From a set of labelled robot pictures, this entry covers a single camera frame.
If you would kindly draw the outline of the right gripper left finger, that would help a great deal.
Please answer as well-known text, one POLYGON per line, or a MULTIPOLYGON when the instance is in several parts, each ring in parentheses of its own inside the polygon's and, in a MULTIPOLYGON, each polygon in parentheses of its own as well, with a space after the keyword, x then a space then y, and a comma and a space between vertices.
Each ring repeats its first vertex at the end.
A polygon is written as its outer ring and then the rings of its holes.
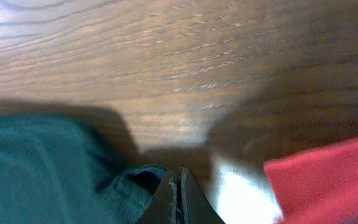
POLYGON ((178 181, 172 171, 167 171, 136 224, 177 224, 178 216, 178 181))

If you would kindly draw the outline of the black t-shirt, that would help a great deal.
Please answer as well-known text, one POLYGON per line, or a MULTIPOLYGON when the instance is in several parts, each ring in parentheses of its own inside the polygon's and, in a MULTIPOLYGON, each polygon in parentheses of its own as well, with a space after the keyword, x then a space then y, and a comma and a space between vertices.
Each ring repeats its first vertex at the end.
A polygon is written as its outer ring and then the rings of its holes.
POLYGON ((0 116, 0 223, 135 223, 164 173, 129 167, 80 121, 0 116))

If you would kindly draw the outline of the dark garment with red trim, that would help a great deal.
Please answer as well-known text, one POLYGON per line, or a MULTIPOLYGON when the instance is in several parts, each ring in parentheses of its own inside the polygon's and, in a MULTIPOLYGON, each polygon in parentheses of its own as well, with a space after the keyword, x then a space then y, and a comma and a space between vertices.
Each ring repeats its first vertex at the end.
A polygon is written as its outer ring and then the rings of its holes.
POLYGON ((268 161, 280 223, 358 223, 358 138, 268 161))

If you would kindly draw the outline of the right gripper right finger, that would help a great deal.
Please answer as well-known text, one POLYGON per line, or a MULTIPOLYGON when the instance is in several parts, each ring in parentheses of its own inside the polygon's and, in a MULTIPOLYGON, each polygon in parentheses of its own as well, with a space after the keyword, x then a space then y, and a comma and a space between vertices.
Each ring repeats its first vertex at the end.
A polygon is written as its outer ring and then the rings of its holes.
POLYGON ((224 224, 189 169, 181 170, 181 204, 184 224, 224 224))

